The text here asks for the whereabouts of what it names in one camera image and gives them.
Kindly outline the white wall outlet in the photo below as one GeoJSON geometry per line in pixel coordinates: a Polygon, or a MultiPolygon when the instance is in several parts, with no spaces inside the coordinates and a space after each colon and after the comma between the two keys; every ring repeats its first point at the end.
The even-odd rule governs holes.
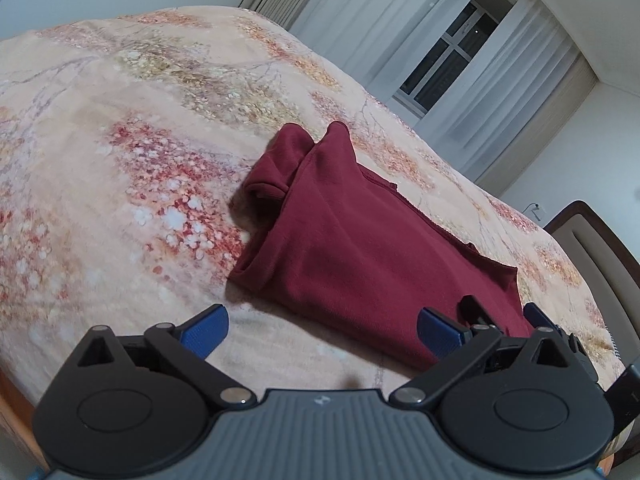
{"type": "Polygon", "coordinates": [[[544,220],[544,217],[546,216],[546,212],[544,211],[544,208],[540,206],[540,203],[529,203],[523,209],[523,214],[525,214],[530,220],[538,223],[544,220]]]}

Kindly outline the left white sheer curtain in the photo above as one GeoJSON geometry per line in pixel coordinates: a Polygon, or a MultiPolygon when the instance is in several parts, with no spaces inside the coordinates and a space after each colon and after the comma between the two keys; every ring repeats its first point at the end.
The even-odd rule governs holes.
{"type": "Polygon", "coordinates": [[[290,28],[387,100],[470,0],[309,0],[290,28]]]}

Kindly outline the white framed window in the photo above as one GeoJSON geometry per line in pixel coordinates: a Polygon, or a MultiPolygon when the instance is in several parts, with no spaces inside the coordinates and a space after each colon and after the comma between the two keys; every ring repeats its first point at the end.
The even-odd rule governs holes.
{"type": "Polygon", "coordinates": [[[415,126],[468,67],[516,0],[469,0],[387,106],[415,126]]]}

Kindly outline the right beige drape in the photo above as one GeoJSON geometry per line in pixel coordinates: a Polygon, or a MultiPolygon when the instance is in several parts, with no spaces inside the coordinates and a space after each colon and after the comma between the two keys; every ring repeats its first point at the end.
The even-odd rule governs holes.
{"type": "Polygon", "coordinates": [[[498,158],[475,180],[489,194],[500,197],[560,133],[599,81],[580,54],[532,119],[498,158]]]}

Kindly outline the brown padded headboard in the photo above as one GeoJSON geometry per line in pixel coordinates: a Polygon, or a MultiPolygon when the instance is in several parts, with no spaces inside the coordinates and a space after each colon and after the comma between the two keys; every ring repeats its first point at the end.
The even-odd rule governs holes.
{"type": "Polygon", "coordinates": [[[582,200],[575,200],[544,229],[560,244],[587,282],[620,359],[639,356],[639,261],[582,200]]]}

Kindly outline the white sheer curtain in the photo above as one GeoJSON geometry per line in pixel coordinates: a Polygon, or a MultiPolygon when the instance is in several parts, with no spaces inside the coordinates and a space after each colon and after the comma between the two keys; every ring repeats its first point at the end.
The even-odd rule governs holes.
{"type": "Polygon", "coordinates": [[[474,181],[533,118],[578,54],[541,0],[518,0],[416,132],[474,181]]]}
{"type": "Polygon", "coordinates": [[[290,28],[387,100],[470,0],[309,0],[290,28]]]}

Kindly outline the right white sheer curtain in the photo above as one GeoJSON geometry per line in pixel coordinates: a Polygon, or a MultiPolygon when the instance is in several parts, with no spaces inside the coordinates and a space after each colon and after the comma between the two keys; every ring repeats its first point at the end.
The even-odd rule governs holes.
{"type": "Polygon", "coordinates": [[[416,132],[474,181],[533,118],[578,54],[541,0],[518,0],[416,132]]]}

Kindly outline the maroon long-sleeve sweater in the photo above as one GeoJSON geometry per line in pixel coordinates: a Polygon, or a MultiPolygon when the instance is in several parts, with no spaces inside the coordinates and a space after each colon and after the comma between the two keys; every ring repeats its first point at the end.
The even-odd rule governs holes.
{"type": "Polygon", "coordinates": [[[259,298],[418,370],[434,362],[416,332],[423,308],[456,318],[471,296],[508,336],[532,331],[518,271],[453,236],[360,165],[340,122],[320,140],[283,126],[243,193],[256,230],[230,280],[259,298]]]}

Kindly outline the floral peach comforter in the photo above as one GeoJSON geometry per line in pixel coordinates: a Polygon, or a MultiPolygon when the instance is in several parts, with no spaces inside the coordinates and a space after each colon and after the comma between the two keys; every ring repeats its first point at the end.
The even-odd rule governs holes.
{"type": "Polygon", "coordinates": [[[1,368],[37,403],[89,327],[179,323],[220,302],[210,360],[254,390],[380,388],[408,368],[228,274],[250,237],[239,188],[288,122],[349,128],[360,164],[485,256],[623,370],[560,245],[453,170],[356,80],[256,13],[188,6],[26,32],[1,45],[1,368]]]}

